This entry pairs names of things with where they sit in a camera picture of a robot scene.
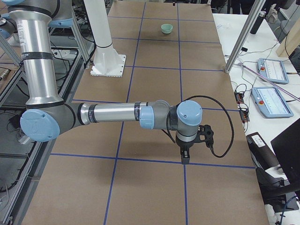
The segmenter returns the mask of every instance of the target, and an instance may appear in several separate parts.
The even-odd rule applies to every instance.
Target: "small bowl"
[[[173,30],[173,26],[171,24],[165,23],[161,25],[161,32],[164,34],[170,34]]]

